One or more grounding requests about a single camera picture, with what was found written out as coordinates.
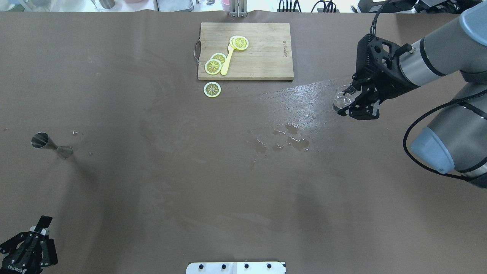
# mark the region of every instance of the brown table surface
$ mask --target brown table surface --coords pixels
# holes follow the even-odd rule
[[[331,110],[372,18],[1,13],[0,240],[54,217],[47,274],[244,260],[285,261],[290,274],[485,273],[486,192],[402,151],[410,123],[461,76],[385,102],[379,120]],[[412,43],[453,18],[383,14],[377,34]],[[200,23],[234,21],[291,24],[293,82],[222,81],[204,96]],[[39,131],[75,154],[35,150]]]

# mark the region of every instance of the pink cup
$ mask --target pink cup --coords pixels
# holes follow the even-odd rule
[[[230,11],[230,0],[222,0],[223,10]]]

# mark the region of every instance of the black cable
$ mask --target black cable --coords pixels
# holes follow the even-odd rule
[[[323,3],[323,12],[337,12],[337,5],[333,3],[331,0],[330,1],[324,1],[324,0],[319,0],[318,2],[315,3],[313,8],[311,9],[311,12],[315,10],[316,5],[318,3]]]
[[[296,12],[296,4],[298,5],[298,9],[301,12],[301,5],[300,5],[299,0],[294,1],[293,12]]]
[[[311,12],[313,12],[315,10],[315,7],[316,7],[316,5],[318,5],[318,3],[323,3],[323,10],[325,9],[325,7],[326,7],[325,1],[319,0],[318,2],[315,3],[315,5],[313,6],[313,8],[311,9]]]
[[[461,103],[461,102],[465,102],[465,101],[468,101],[468,100],[472,100],[472,99],[475,99],[475,98],[478,98],[480,96],[484,96],[485,94],[487,94],[487,89],[484,90],[484,91],[481,91],[479,93],[476,93],[474,95],[471,95],[471,96],[467,96],[467,97],[463,97],[461,99],[452,99],[450,102],[448,103],[445,103],[445,104],[442,104],[440,106],[437,106],[435,107],[434,109],[426,112],[425,114],[423,114],[420,118],[416,119],[416,121],[414,121],[410,126],[409,128],[406,130],[406,133],[404,134],[404,138],[402,140],[402,147],[404,148],[404,151],[406,152],[406,154],[409,156],[409,158],[411,158],[411,160],[413,160],[413,162],[415,162],[416,164],[418,164],[420,167],[428,170],[428,171],[431,171],[435,174],[438,174],[438,175],[441,175],[441,176],[445,176],[445,177],[450,177],[450,178],[455,178],[455,179],[460,179],[460,180],[463,180],[463,181],[469,181],[470,179],[466,178],[466,177],[463,177],[463,176],[458,176],[458,175],[453,175],[453,174],[442,174],[442,173],[439,173],[438,171],[430,168],[430,167],[427,167],[426,165],[422,164],[420,161],[418,161],[410,152],[409,152],[409,149],[408,149],[408,146],[406,145],[407,141],[408,141],[408,136],[409,136],[409,133],[411,132],[411,130],[419,123],[421,122],[424,118],[428,117],[429,115],[431,115],[432,113],[442,109],[442,108],[446,108],[448,106],[451,106],[451,105],[454,105],[454,104],[458,104],[458,103]]]
[[[324,12],[329,12],[329,13],[337,12],[337,5],[333,3],[333,0],[330,0],[328,5],[326,5],[326,11]]]
[[[375,13],[374,20],[372,21],[372,25],[370,26],[370,34],[375,36],[375,25],[377,25],[377,19],[379,18],[379,14],[382,12],[382,9],[390,2],[391,0],[387,0]]]

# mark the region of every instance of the lemon slice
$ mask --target lemon slice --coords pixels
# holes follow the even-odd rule
[[[215,75],[222,69],[222,62],[216,59],[210,59],[205,64],[205,71],[210,75]]]
[[[217,82],[208,82],[205,85],[205,88],[203,89],[203,91],[205,92],[206,96],[208,96],[210,98],[214,98],[214,97],[217,97],[218,95],[220,95],[222,88],[220,87],[220,85]]]
[[[230,45],[232,45],[232,44],[233,44],[233,40],[234,40],[235,38],[237,38],[237,37],[241,37],[241,36],[234,35],[234,36],[230,37],[230,40],[229,40]]]
[[[248,48],[248,40],[243,36],[235,37],[232,41],[232,47],[236,50],[246,50]]]
[[[213,54],[210,59],[216,59],[216,60],[220,61],[220,63],[223,64],[223,63],[225,63],[226,55],[218,52],[218,53]]]

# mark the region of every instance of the bar jigger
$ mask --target bar jigger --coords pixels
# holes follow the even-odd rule
[[[32,137],[31,144],[34,148],[52,149],[61,159],[67,159],[73,154],[73,149],[68,146],[56,146],[45,132],[39,132]]]

